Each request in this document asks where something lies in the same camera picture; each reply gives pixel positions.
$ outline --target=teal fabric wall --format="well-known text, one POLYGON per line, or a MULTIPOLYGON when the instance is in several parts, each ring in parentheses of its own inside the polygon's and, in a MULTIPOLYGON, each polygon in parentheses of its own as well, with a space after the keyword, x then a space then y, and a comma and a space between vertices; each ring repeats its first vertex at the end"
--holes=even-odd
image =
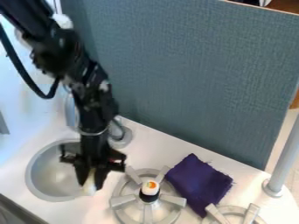
POLYGON ((264 169, 296 90, 298 16, 214 0, 62 7, 123 116, 264 169))

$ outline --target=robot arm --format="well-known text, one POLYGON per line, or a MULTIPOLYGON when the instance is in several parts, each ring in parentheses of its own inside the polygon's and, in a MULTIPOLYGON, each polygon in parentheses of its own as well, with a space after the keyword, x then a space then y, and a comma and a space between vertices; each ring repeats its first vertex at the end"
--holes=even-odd
POLYGON ((80 115, 80 153, 68 155, 62 149, 60 161, 73 164, 82 186, 94 169, 94 183, 101 189, 110 171, 124 171, 126 159, 108 145, 108 125, 118 114, 118 105, 107 74, 88 57, 77 33, 61 29, 52 19, 53 11, 44 0, 1 0, 0 13, 32 47, 35 66, 55 79, 49 94, 44 94, 25 71, 0 24, 3 46, 26 84, 44 99, 55 96, 60 81, 71 88, 80 115))

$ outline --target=white countertop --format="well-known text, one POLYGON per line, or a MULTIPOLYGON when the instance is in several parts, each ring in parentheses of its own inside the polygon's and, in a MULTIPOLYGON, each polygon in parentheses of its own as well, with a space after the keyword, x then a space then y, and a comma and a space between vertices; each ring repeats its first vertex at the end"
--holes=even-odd
MULTIPOLYGON (((136 122, 124 120, 125 126, 134 133, 132 143, 125 149, 127 165, 135 169, 156 168, 164 165, 173 167, 190 153, 216 170, 224 172, 234 180, 233 188, 220 201, 221 206, 247 208, 249 203, 261 207, 260 217, 268 224, 299 223, 299 210, 287 188, 280 199, 268 197, 261 189, 261 183, 269 175, 248 165, 239 163, 217 153, 205 150, 173 136, 148 128, 136 122)), ((118 223, 109 208, 108 200, 122 173, 110 172, 105 185, 93 197, 81 197, 67 202, 49 202, 38 199, 27 188, 24 181, 26 166, 31 158, 48 144, 66 138, 78 137, 57 118, 37 136, 29 139, 19 153, 0 166, 0 193, 20 206, 28 209, 50 224, 115 224, 118 223)), ((200 218, 188 207, 177 224, 198 224, 200 218)))

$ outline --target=silver sink basin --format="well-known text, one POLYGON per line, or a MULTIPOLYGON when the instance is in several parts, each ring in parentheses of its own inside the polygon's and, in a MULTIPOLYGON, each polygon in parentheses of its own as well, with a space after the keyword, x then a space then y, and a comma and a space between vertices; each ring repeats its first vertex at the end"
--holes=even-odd
POLYGON ((47 145, 30 161, 25 172, 29 190, 38 198, 47 201, 73 200, 83 195, 71 164, 60 163, 61 144, 78 143, 78 139, 60 140, 47 145))

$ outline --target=purple towel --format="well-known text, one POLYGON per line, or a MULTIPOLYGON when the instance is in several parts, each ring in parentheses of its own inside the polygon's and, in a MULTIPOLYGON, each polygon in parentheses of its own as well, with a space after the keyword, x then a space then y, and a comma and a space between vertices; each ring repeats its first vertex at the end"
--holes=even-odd
POLYGON ((232 178, 214 170, 194 154, 190 154, 170 169, 166 179, 202 218, 206 216, 205 207, 211 203, 217 205, 232 187, 233 182, 232 178))

